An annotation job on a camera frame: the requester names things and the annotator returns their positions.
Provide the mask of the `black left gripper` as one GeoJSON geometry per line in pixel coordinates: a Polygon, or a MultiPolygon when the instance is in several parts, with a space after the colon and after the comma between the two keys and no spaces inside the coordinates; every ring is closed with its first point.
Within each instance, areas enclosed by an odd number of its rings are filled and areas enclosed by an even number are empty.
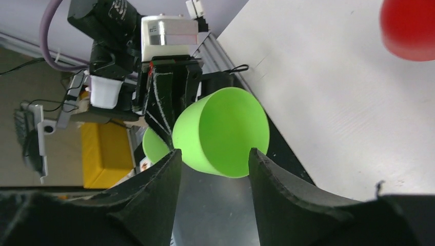
{"type": "Polygon", "coordinates": [[[136,65],[134,108],[146,113],[148,125],[171,150],[176,118],[195,102],[202,66],[192,56],[157,56],[136,65]]]}

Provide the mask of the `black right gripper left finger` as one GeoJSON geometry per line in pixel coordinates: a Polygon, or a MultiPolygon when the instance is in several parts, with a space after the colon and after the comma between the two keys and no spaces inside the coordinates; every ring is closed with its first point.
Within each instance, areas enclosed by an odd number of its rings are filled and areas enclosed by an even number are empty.
{"type": "Polygon", "coordinates": [[[1,192],[1,245],[169,245],[181,172],[175,149],[89,198],[1,192]]]}

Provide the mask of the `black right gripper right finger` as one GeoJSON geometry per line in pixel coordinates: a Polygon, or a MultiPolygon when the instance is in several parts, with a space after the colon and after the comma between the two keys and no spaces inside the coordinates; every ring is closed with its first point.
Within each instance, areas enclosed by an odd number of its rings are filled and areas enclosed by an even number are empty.
{"type": "Polygon", "coordinates": [[[249,180],[261,245],[434,245],[434,196],[361,202],[322,190],[258,149],[249,180]]]}

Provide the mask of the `green wine glass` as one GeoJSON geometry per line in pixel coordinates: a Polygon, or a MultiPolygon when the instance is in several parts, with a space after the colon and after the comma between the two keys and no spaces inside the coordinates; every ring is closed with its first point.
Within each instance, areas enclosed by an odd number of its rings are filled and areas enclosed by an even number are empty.
{"type": "Polygon", "coordinates": [[[190,168],[212,175],[242,178],[249,174],[252,148],[267,153],[270,127],[258,100],[237,87],[220,89],[190,105],[175,122],[169,143],[151,128],[144,133],[142,148],[151,163],[180,149],[190,168]]]}

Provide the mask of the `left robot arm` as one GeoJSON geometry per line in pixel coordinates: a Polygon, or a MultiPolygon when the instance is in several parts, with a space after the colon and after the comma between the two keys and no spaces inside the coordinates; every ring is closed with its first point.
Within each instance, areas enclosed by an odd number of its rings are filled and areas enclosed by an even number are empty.
{"type": "Polygon", "coordinates": [[[143,117],[169,148],[203,74],[189,48],[209,30],[200,2],[186,5],[189,18],[140,15],[128,1],[72,1],[67,18],[93,39],[91,111],[123,121],[143,117]]]}

